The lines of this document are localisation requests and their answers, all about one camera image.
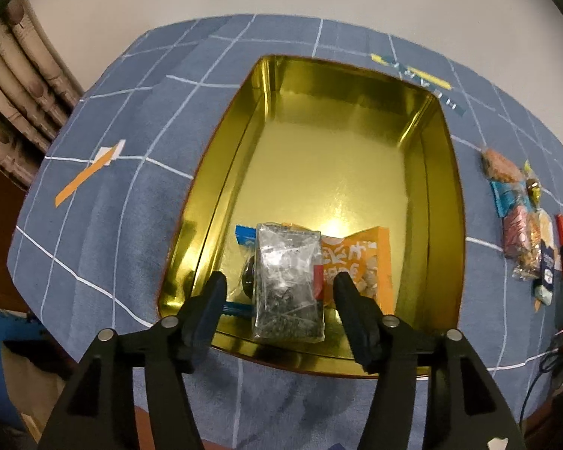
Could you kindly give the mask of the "pink patterned snack packet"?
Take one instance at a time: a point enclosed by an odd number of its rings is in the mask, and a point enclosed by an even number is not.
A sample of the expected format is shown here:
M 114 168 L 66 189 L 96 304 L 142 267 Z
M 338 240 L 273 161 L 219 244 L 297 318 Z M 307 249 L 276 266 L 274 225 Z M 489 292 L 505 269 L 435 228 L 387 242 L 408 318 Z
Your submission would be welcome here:
M 523 204 L 516 204 L 502 218 L 503 252 L 507 258 L 516 258 L 528 252 L 531 240 L 528 225 L 528 209 Z

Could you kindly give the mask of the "yellow edged clear snack packet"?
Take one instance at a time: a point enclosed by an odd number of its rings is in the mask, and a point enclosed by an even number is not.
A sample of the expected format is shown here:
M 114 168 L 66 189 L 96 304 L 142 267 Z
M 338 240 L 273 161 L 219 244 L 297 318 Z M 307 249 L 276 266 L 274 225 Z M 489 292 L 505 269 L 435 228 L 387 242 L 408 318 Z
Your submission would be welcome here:
M 542 186 L 529 160 L 526 160 L 524 163 L 523 174 L 526 180 L 526 190 L 529 201 L 532 207 L 537 210 L 540 208 L 541 204 Z

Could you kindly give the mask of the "orange snack packet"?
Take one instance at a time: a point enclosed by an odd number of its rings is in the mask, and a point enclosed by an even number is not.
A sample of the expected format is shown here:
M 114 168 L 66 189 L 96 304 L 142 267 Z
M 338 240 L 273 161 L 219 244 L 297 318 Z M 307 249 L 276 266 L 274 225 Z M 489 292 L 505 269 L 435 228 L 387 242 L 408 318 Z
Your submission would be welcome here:
M 335 307 L 333 281 L 342 272 L 349 274 L 360 295 L 393 309 L 388 229 L 375 226 L 331 237 L 292 223 L 281 227 L 289 238 L 274 291 L 281 312 L 311 316 L 315 310 Z

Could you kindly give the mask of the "brown cake snack packet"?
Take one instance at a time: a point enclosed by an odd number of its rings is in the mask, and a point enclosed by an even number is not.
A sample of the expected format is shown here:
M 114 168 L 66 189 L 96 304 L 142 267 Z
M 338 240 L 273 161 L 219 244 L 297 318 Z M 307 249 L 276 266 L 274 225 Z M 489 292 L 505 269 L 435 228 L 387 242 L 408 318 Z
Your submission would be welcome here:
M 518 183 L 525 180 L 522 171 L 501 153 L 485 148 L 481 152 L 481 162 L 486 177 L 501 183 Z

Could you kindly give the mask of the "clear dark seed packet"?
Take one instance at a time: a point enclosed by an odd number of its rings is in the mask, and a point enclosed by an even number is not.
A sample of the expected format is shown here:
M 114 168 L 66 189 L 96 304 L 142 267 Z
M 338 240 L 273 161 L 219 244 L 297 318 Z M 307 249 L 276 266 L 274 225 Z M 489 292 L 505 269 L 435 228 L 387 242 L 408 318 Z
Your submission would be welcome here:
M 324 339 L 321 232 L 256 228 L 253 335 L 270 342 Z

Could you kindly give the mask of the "navy white cracker packet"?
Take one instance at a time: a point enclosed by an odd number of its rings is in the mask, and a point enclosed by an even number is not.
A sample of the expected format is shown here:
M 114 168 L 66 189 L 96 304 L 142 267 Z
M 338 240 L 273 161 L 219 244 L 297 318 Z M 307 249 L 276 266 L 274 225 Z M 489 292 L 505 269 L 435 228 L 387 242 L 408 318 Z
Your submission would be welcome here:
M 534 280 L 534 296 L 538 302 L 550 306 L 554 291 L 554 249 L 540 242 L 538 277 Z

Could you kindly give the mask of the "twisted dough snack packet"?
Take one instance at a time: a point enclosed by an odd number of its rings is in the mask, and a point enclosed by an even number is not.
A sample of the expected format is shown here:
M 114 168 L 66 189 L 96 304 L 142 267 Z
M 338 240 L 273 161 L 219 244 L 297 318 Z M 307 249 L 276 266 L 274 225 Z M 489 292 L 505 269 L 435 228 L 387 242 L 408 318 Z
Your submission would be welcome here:
M 518 258 L 513 276 L 526 281 L 540 276 L 541 247 L 554 248 L 554 233 L 550 215 L 543 209 L 528 214 L 530 247 Z

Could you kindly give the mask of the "blue grid tablecloth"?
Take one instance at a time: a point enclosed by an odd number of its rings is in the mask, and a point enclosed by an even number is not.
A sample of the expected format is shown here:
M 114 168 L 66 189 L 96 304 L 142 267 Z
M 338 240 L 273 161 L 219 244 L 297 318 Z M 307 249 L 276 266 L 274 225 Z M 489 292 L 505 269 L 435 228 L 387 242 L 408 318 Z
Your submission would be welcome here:
M 410 41 L 367 27 L 301 16 L 236 14 L 156 27 L 138 37 L 82 97 L 50 146 L 25 198 L 8 255 L 14 284 L 74 359 L 96 333 L 152 325 L 167 253 L 201 153 L 243 74 L 267 53 L 296 54 L 370 68 L 370 54 L 449 81 L 463 117 L 442 108 L 464 185 L 466 285 L 460 329 L 487 364 L 514 414 L 544 400 L 537 373 L 563 329 L 563 280 L 550 306 L 535 310 L 529 290 L 499 253 L 500 226 L 479 160 L 489 145 L 530 161 L 542 204 L 563 213 L 563 142 L 484 77 Z M 54 198 L 120 139 L 109 166 L 59 207 Z

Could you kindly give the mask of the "small blue snack packet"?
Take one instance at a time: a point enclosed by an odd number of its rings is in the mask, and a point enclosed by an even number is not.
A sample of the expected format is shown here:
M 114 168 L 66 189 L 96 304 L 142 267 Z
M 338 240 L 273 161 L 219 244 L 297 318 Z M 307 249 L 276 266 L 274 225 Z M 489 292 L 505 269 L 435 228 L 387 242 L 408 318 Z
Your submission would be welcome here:
M 524 182 L 504 183 L 491 181 L 490 187 L 493 193 L 496 212 L 500 218 L 505 218 L 518 205 L 523 206 L 527 210 L 531 208 Z

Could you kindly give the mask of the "orange white tape marker left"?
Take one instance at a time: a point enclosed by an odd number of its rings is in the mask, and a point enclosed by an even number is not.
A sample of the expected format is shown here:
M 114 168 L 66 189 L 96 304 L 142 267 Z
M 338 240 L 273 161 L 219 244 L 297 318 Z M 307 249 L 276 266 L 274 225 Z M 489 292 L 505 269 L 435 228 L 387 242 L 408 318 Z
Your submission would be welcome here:
M 101 147 L 89 164 L 54 198 L 54 206 L 59 207 L 65 200 L 71 197 L 77 189 L 86 182 L 92 175 L 96 174 L 102 168 L 110 165 L 112 161 L 117 159 L 126 144 L 125 139 L 120 139 L 111 147 Z

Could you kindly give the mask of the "red gold toffee tin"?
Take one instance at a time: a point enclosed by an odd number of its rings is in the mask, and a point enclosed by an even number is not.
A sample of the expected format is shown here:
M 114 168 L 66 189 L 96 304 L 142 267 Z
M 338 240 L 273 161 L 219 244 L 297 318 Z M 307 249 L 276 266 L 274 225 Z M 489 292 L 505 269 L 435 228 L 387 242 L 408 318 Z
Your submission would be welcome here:
M 157 305 L 163 316 L 213 271 L 245 301 L 239 225 L 293 224 L 343 238 L 384 230 L 381 308 L 424 332 L 458 324 L 465 208 L 437 97 L 376 71 L 266 55 L 243 82 L 185 202 Z

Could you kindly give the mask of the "beige curtain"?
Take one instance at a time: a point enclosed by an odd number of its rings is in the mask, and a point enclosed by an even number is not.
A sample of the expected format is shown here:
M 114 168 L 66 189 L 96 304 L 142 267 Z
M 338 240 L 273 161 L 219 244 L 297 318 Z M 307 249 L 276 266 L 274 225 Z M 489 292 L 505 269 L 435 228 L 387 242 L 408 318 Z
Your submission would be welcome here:
M 0 15 L 0 172 L 28 188 L 81 99 L 29 0 Z

